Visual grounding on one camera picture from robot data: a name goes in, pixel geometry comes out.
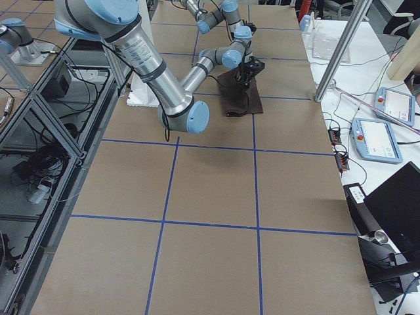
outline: screen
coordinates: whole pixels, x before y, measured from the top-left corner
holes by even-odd
[[[411,97],[387,90],[384,112],[392,117],[408,121],[410,118]]]
[[[368,195],[365,204],[405,258],[420,259],[420,170],[409,162]]]
[[[390,140],[387,125],[365,120],[362,120],[360,123],[362,124],[368,154],[395,159],[394,147]]]

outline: metal pole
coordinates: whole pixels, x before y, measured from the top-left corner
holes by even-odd
[[[5,69],[5,71],[12,77],[14,82],[19,86],[19,89],[26,91],[27,93],[31,91],[31,83],[26,79],[24,74],[19,70],[16,64],[12,59],[7,56],[0,49],[0,65]]]
[[[359,28],[360,22],[363,20],[366,12],[370,8],[372,4],[372,0],[363,0],[357,2],[353,13],[348,21],[346,28],[337,44],[337,47],[334,50],[333,56],[329,61],[327,69],[325,70],[324,76],[322,77],[318,89],[316,90],[315,94],[315,101],[320,102],[321,99],[324,97],[328,85],[330,84],[331,80],[333,79],[335,72],[337,72],[338,67],[340,66],[341,59],[353,39],[354,34],[357,32]]]

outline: white label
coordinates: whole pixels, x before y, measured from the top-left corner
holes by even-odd
[[[392,117],[408,121],[411,97],[387,90],[384,112]]]
[[[389,139],[387,126],[375,121],[361,121],[367,152],[371,156],[395,158],[394,149]]]
[[[356,200],[356,203],[363,203],[365,200],[365,195],[363,195],[363,192],[360,190],[360,187],[350,187],[349,188],[354,200]]]
[[[128,62],[135,68],[139,68],[153,56],[149,47],[141,38],[131,46],[122,48],[121,51],[128,59]]]

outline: blue tape line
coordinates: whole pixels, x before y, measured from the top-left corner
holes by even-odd
[[[44,14],[55,15],[55,13],[48,13],[48,12],[20,12],[20,11],[7,11],[7,12],[16,13],[16,14],[29,14],[30,13],[30,14],[42,14],[42,15],[44,15]]]
[[[116,221],[135,221],[135,222],[147,222],[147,223],[162,223],[162,220],[156,219],[142,219],[132,217],[114,217],[110,215],[71,215],[72,218],[85,218],[85,219],[102,219],[102,220],[116,220]]]
[[[180,54],[177,52],[160,52],[160,54],[169,54],[174,56],[193,56],[193,54]]]
[[[288,96],[260,96],[271,100],[311,100],[309,97],[288,97]]]
[[[318,152],[300,152],[300,151],[283,151],[283,150],[265,150],[255,149],[258,152],[270,152],[270,153],[285,153],[285,154],[302,154],[308,156],[334,156],[332,153],[318,153]]]
[[[205,95],[205,96],[220,96],[220,94],[216,93],[197,93],[196,95]],[[260,98],[267,98],[267,99],[273,99],[273,100],[311,100],[307,97],[287,97],[287,96],[260,96]]]
[[[275,31],[301,31],[299,28],[258,28],[259,30],[275,30]]]
[[[54,20],[52,20],[50,24],[47,25],[47,27],[39,34],[38,38],[41,38],[41,36],[45,33],[46,30],[51,30],[49,27],[53,22]]]
[[[177,24],[177,23],[162,23],[162,22],[156,23],[156,22],[154,22],[154,23],[151,23],[151,24],[153,24],[153,25],[169,25],[169,26],[193,26],[195,28],[197,27],[196,24],[183,24],[183,23]]]
[[[5,12],[7,12],[8,10],[10,10],[11,9],[11,7],[13,7],[15,4],[17,4],[17,2],[18,2],[19,0],[15,0],[15,2],[13,3],[13,4],[11,4],[6,10],[5,10]]]
[[[260,227],[262,231],[272,231],[272,232],[287,232],[287,233],[302,233],[302,234],[321,234],[321,235],[335,235],[335,236],[357,236],[356,233],[346,233],[346,232],[329,232],[329,231],[314,231],[314,230],[296,230],[290,228],[267,228]]]
[[[234,148],[229,146],[199,146],[197,144],[180,144],[184,148],[200,148],[200,149],[220,149],[220,150],[239,150],[239,151],[253,151],[254,149]]]
[[[27,18],[29,18],[42,4],[43,4],[43,2],[40,1],[39,4],[22,21],[25,21]]]
[[[235,148],[235,147],[229,147],[229,146],[200,146],[197,144],[175,144],[175,143],[166,143],[166,142],[148,142],[148,141],[118,140],[118,139],[102,139],[102,141],[129,143],[129,144],[150,144],[150,145],[156,145],[156,146],[180,146],[183,148],[237,150],[237,151],[249,151],[249,152],[257,151],[257,152],[283,153],[283,154],[302,154],[302,155],[308,155],[308,156],[334,156],[334,154],[332,153],[266,150],[266,149],[253,149],[253,148]]]
[[[173,155],[171,176],[169,177],[168,191],[167,191],[166,200],[165,200],[165,208],[163,210],[162,224],[160,226],[160,231],[159,231],[159,240],[157,241],[155,261],[153,263],[152,279],[150,279],[150,287],[149,287],[149,293],[148,293],[148,296],[147,296],[146,310],[144,311],[144,314],[145,315],[148,315],[149,314],[149,307],[150,307],[150,301],[151,301],[151,298],[152,298],[152,291],[153,291],[153,284],[154,284],[155,275],[156,275],[156,268],[158,267],[158,259],[159,259],[160,245],[162,243],[163,228],[165,227],[166,212],[168,210],[169,198],[170,198],[170,195],[171,195],[173,174],[175,172],[175,165],[177,164],[179,139],[180,138],[178,137],[177,138],[177,146],[175,147],[175,153]]]
[[[153,144],[156,146],[176,146],[175,143],[167,142],[149,142],[149,141],[134,141],[134,140],[118,140],[118,139],[102,139],[104,142],[119,142],[119,143],[134,143],[134,144]]]
[[[252,114],[252,137],[254,145],[254,183],[255,183],[255,217],[257,219],[257,253],[258,253],[258,282],[260,298],[260,315],[264,315],[263,299],[263,270],[261,266],[261,233],[260,233],[260,211],[258,192],[258,163],[257,163],[257,136],[255,130],[255,114]]]
[[[146,222],[146,223],[164,223],[173,225],[186,225],[186,226],[208,226],[211,228],[233,228],[240,230],[262,230],[269,232],[286,232],[286,233],[301,233],[301,234],[323,234],[323,235],[334,235],[334,236],[357,236],[355,233],[346,232],[331,232],[331,231],[315,231],[315,230],[299,230],[299,229],[288,229],[288,228],[271,228],[260,226],[245,226],[245,225],[231,225],[231,224],[218,224],[218,223],[202,223],[202,222],[186,222],[186,221],[175,221],[175,220],[157,220],[157,219],[144,219],[144,218],[133,218],[133,217],[115,217],[109,215],[83,215],[73,214],[72,218],[82,219],[99,219],[99,220],[115,220],[115,221],[134,221],[134,222]]]
[[[271,60],[290,60],[290,61],[308,61],[307,59],[298,59],[298,58],[270,58]]]
[[[165,224],[175,224],[175,225],[188,225],[188,226],[207,226],[210,228],[235,228],[239,230],[256,230],[255,226],[244,226],[244,225],[230,225],[230,224],[217,224],[217,223],[200,223],[200,222],[183,222],[183,221],[173,221],[167,220]]]

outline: light blue joint cap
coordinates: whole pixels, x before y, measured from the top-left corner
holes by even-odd
[[[0,40],[0,50],[5,54],[11,54],[14,52],[14,47],[9,43]]]
[[[210,32],[209,25],[206,22],[204,22],[203,20],[199,20],[197,22],[197,27],[198,27],[198,30],[201,34],[206,34],[206,33]]]
[[[7,27],[12,26],[25,26],[25,23],[22,22],[19,18],[7,18],[6,20],[1,21],[2,25]]]
[[[236,68],[242,61],[242,54],[234,49],[229,49],[222,56],[222,63],[228,69]]]
[[[138,15],[136,0],[85,0],[86,5],[101,19],[111,24],[130,24]]]
[[[208,51],[209,49],[203,49],[202,51],[200,51],[199,53],[198,53],[198,58],[200,59],[203,55],[204,55],[204,53],[206,52],[206,51]]]
[[[224,12],[230,13],[238,9],[238,2],[236,0],[224,0],[222,2],[222,10]]]
[[[234,37],[237,39],[251,39],[252,32],[248,26],[240,26],[236,28]]]
[[[55,28],[61,34],[67,35],[69,37],[74,37],[78,39],[84,39],[87,41],[100,41],[102,38],[98,34],[88,33],[87,31],[80,30],[74,26],[64,24],[57,19],[55,21]]]
[[[209,107],[202,100],[197,101],[190,111],[186,119],[186,131],[188,133],[202,133],[209,124],[210,111]]]

